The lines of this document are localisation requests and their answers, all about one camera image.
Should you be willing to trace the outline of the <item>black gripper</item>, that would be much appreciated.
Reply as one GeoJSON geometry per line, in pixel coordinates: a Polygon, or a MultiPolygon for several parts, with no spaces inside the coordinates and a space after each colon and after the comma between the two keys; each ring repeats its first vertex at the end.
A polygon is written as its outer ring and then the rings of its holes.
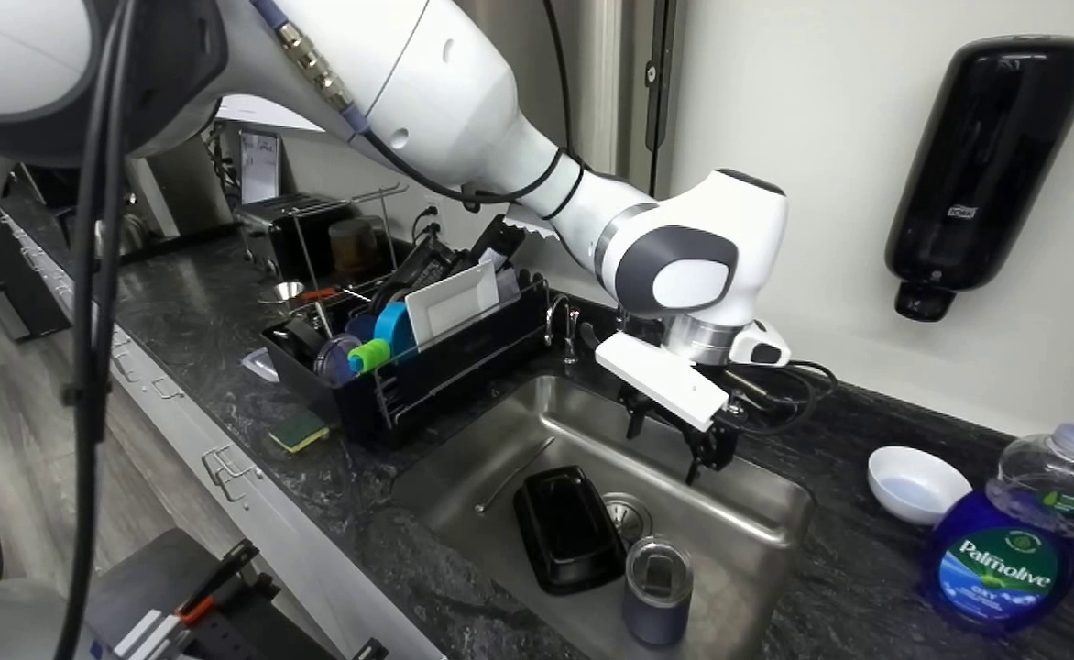
{"type": "Polygon", "coordinates": [[[625,435],[639,440],[648,419],[672,427],[690,452],[687,484],[694,484],[705,471],[727,471],[748,433],[776,433],[808,411],[808,383],[793,372],[709,367],[709,379],[728,392],[709,430],[694,430],[632,385],[620,387],[620,403],[628,411],[625,435]]]}

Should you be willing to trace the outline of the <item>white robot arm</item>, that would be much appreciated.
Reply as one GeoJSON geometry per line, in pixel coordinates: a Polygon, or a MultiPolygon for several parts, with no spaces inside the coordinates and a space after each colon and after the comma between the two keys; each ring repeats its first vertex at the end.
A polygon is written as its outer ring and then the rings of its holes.
{"type": "Polygon", "coordinates": [[[76,539],[62,589],[0,579],[0,660],[92,660],[95,452],[108,430],[124,166],[215,119],[229,94],[280,101],[462,207],[511,207],[594,270],[628,314],[603,363],[705,433],[714,367],[782,367],[755,314],[786,189],[720,170],[651,198],[588,170],[517,105],[517,77],[453,0],[0,0],[0,196],[17,166],[82,174],[73,229],[76,539]]]}

